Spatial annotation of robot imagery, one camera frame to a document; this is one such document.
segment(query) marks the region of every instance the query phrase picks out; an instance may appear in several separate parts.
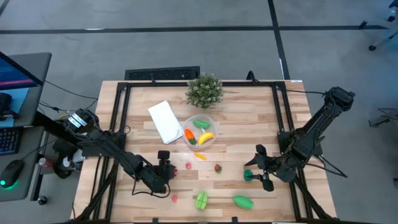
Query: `napkin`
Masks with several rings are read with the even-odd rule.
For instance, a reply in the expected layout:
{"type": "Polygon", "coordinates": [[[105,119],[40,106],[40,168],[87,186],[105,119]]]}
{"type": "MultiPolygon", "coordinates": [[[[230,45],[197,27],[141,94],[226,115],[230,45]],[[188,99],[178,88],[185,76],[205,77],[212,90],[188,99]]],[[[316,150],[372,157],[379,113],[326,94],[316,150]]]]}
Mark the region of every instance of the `napkin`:
{"type": "Polygon", "coordinates": [[[183,130],[169,102],[163,101],[148,109],[163,143],[168,144],[182,136],[183,130]]]}

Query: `wooden tabletop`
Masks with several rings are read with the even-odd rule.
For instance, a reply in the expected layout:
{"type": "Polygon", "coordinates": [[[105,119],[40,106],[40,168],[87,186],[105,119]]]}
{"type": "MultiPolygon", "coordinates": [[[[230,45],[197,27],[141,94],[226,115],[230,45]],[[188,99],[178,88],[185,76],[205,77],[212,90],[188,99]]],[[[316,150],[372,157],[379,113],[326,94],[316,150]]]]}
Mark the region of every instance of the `wooden tabletop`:
{"type": "MultiPolygon", "coordinates": [[[[302,82],[285,82],[288,90],[304,90],[302,82]]],[[[101,87],[96,114],[102,129],[109,128],[117,83],[106,81],[101,87]]],[[[243,165],[254,157],[256,144],[263,144],[268,155],[279,155],[276,135],[279,127],[271,88],[225,86],[223,102],[206,111],[186,104],[186,90],[187,87],[131,89],[126,121],[131,132],[127,135],[126,150],[140,154],[153,164],[158,163],[158,150],[168,150],[171,152],[170,161],[177,166],[178,174],[170,181],[172,191],[168,198],[155,198],[146,194],[131,196],[133,180],[119,167],[111,221],[151,222],[153,218],[159,218],[160,222],[230,222],[231,217],[238,217],[241,222],[294,221],[288,184],[271,176],[275,190],[266,192],[261,182],[245,182],[243,179],[243,165]],[[200,150],[207,161],[195,157],[182,138],[169,145],[163,144],[148,108],[164,100],[170,103],[181,123],[200,113],[208,114],[216,122],[219,131],[217,140],[210,147],[200,150]],[[192,169],[185,168],[187,162],[192,164],[192,169]],[[220,174],[214,171],[216,164],[223,167],[220,174]],[[198,210],[194,203],[202,190],[207,192],[209,198],[206,208],[198,210]],[[173,195],[178,196],[175,203],[171,200],[173,195]],[[254,202],[253,209],[245,210],[235,205],[232,198],[237,195],[251,198],[254,202]]],[[[299,128],[311,117],[306,95],[288,92],[288,96],[294,125],[299,128]]],[[[280,92],[279,100],[285,128],[288,128],[280,92]]],[[[116,127],[119,126],[122,106],[123,100],[119,105],[116,127]]],[[[315,159],[310,162],[321,166],[315,159]]],[[[75,198],[76,215],[90,201],[96,163],[95,157],[84,162],[75,198]]],[[[251,166],[250,169],[255,174],[262,172],[256,166],[251,166]]],[[[304,171],[309,191],[324,210],[335,217],[325,171],[310,166],[306,166],[304,171]]],[[[149,191],[142,182],[137,183],[136,190],[149,191]]],[[[297,192],[304,217],[302,195],[298,189],[297,192]]],[[[104,217],[107,194],[103,198],[100,217],[104,217]]]]}

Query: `clear bowl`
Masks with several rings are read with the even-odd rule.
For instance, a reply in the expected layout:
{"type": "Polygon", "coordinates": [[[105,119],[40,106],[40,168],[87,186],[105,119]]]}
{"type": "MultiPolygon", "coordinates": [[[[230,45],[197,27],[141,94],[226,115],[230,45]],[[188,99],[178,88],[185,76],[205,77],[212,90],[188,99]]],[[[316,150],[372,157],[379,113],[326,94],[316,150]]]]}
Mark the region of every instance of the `clear bowl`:
{"type": "Polygon", "coordinates": [[[217,127],[216,127],[215,122],[207,114],[198,114],[198,115],[195,115],[195,116],[192,116],[192,117],[188,118],[184,122],[184,125],[183,125],[182,128],[183,128],[183,131],[184,131],[183,137],[184,137],[185,143],[187,143],[193,149],[202,149],[204,147],[207,147],[207,146],[211,145],[216,140],[217,135],[218,135],[217,127]],[[192,131],[196,141],[198,140],[200,135],[203,134],[203,131],[201,130],[201,128],[198,128],[195,125],[193,125],[193,122],[196,121],[196,120],[200,120],[200,121],[204,121],[204,122],[209,123],[210,127],[206,128],[205,132],[211,132],[211,133],[214,134],[214,138],[213,139],[207,140],[201,146],[199,146],[198,144],[197,145],[192,145],[188,141],[187,137],[185,136],[185,129],[187,129],[187,128],[192,131]]]}

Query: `monitor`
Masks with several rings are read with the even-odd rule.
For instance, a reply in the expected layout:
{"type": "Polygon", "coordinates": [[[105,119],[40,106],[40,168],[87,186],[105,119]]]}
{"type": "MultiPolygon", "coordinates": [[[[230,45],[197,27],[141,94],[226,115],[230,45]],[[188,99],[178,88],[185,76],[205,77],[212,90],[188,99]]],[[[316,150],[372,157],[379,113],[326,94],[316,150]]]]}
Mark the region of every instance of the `monitor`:
{"type": "Polygon", "coordinates": [[[0,90],[28,88],[43,82],[0,52],[0,90]]]}

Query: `potted plant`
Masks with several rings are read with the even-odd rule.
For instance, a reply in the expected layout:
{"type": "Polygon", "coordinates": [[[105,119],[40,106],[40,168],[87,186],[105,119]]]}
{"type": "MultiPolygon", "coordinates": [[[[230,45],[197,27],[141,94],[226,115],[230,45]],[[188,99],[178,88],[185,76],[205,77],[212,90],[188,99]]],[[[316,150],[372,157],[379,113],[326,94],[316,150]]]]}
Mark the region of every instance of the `potted plant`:
{"type": "Polygon", "coordinates": [[[202,73],[199,78],[188,82],[187,104],[203,109],[223,100],[223,82],[213,74],[202,73]]]}

